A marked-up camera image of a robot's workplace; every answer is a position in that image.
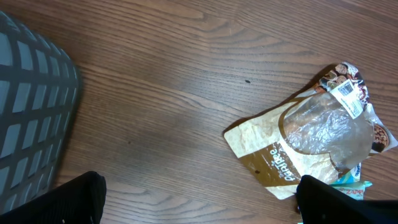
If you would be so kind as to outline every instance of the laundry basket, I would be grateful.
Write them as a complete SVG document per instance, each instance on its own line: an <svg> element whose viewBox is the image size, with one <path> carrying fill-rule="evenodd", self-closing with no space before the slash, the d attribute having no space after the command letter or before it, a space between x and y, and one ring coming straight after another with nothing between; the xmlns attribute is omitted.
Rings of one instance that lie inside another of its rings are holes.
<svg viewBox="0 0 398 224"><path fill-rule="evenodd" d="M80 90L62 49L0 11L0 214L51 188Z"/></svg>

